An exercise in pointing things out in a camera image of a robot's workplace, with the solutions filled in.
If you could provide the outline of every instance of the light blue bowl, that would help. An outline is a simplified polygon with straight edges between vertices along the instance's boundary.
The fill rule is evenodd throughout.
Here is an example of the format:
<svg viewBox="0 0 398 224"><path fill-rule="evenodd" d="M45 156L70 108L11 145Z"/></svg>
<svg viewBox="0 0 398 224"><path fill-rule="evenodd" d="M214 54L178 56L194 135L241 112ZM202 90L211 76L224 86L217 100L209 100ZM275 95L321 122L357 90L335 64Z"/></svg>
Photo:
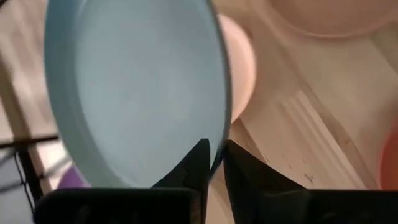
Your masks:
<svg viewBox="0 0 398 224"><path fill-rule="evenodd" d="M62 139L93 187L151 187L202 138L213 170L231 81L206 0L50 0L45 74Z"/></svg>

